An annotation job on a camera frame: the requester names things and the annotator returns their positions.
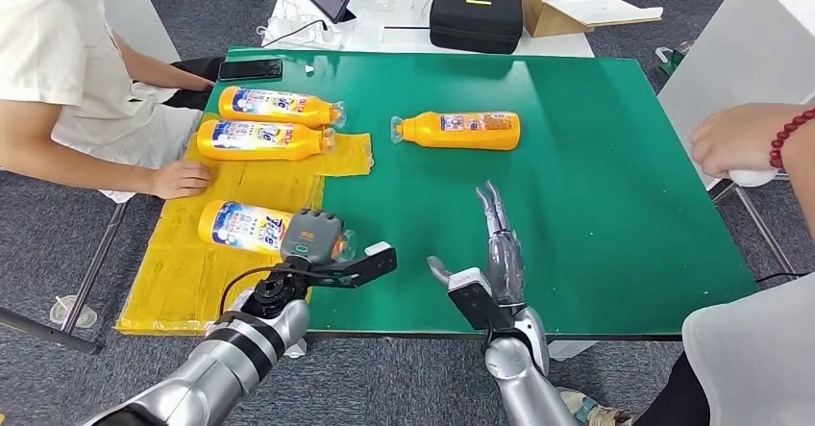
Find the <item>person's hand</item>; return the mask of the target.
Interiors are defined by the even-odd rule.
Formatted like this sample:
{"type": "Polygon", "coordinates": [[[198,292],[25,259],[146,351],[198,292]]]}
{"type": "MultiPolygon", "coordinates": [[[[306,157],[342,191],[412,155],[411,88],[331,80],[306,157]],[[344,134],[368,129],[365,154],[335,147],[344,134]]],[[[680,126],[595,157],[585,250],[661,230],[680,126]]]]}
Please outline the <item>person's hand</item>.
{"type": "Polygon", "coordinates": [[[716,112],[691,134],[691,158],[713,177],[725,177],[732,170],[769,170],[771,142],[795,113],[794,105],[774,103],[716,112]]]}

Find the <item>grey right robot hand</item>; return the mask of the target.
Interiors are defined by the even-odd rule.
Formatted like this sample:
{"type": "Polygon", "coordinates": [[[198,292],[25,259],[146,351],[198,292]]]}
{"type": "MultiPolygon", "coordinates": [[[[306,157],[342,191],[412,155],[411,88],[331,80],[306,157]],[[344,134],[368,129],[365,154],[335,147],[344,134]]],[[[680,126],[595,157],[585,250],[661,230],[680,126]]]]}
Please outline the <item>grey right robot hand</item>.
{"type": "Polygon", "coordinates": [[[428,267],[448,292],[475,286],[499,307],[521,309],[525,306],[523,258],[520,241],[508,222],[504,200],[489,180],[485,189],[476,188],[476,194],[482,203],[488,234],[486,271],[470,267],[451,272],[436,256],[427,257],[428,267]]]}

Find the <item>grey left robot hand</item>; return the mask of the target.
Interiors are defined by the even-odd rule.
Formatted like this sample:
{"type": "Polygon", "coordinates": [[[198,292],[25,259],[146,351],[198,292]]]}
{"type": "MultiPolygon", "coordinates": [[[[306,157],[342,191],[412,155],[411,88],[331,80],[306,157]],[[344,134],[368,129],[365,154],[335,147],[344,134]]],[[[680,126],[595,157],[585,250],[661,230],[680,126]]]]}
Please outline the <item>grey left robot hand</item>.
{"type": "Polygon", "coordinates": [[[301,258],[311,264],[336,262],[345,249],[344,222],[333,213],[302,208],[285,230],[280,253],[285,262],[301,258]]]}

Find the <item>person's right hand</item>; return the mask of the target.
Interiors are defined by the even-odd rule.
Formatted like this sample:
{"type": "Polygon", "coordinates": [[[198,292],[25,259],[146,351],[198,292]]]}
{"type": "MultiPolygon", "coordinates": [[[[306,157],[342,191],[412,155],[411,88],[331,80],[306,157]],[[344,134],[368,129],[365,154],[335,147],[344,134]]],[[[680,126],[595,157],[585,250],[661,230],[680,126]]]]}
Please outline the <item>person's right hand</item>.
{"type": "Polygon", "coordinates": [[[182,198],[202,193],[210,183],[210,170],[204,164],[176,161],[152,172],[148,193],[165,200],[182,198]]]}

